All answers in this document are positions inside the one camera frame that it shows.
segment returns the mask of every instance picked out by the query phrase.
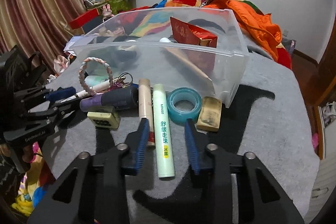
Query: striped curtain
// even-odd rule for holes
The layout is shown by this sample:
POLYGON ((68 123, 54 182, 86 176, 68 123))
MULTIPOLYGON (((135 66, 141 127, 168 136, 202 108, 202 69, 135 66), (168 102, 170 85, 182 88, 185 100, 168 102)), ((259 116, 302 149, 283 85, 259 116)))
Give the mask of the striped curtain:
POLYGON ((0 53, 20 46, 35 51, 53 72, 53 60, 73 36, 68 22, 85 11, 82 0, 0 0, 0 53))

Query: orange puffer jacket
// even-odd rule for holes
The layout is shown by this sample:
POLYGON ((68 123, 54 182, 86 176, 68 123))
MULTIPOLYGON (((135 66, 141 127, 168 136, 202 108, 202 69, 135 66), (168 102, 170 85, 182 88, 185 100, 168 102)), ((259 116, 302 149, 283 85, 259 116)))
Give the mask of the orange puffer jacket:
POLYGON ((273 24, 271 14, 259 15, 248 4, 237 0, 206 0, 202 7, 231 9, 241 28, 247 30, 256 42, 278 62, 277 45, 282 40, 280 27, 273 24))

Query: purple cap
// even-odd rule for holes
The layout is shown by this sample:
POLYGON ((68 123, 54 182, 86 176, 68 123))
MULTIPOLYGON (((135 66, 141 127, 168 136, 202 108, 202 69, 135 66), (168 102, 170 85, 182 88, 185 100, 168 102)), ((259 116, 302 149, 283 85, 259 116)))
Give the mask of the purple cap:
POLYGON ((81 108, 83 112, 88 112, 90 107, 101 106, 102 95, 103 93, 81 100, 79 107, 81 108))

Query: pink bunny toy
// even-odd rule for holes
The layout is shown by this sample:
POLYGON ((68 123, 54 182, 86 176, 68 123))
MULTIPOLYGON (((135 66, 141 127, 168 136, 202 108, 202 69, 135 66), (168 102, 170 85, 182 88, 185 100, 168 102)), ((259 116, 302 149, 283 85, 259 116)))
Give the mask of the pink bunny toy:
POLYGON ((108 19, 110 19, 111 17, 113 17, 114 15, 112 14, 111 11, 111 7, 109 4, 107 4, 106 6, 103 6, 103 22, 107 21, 108 19))

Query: yellow label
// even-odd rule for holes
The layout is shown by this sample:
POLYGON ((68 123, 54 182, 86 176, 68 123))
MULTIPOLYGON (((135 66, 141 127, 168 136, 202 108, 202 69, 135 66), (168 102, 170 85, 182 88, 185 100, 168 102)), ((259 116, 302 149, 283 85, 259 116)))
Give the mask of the yellow label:
POLYGON ((166 159, 169 158, 168 145, 163 146, 163 157, 166 159))

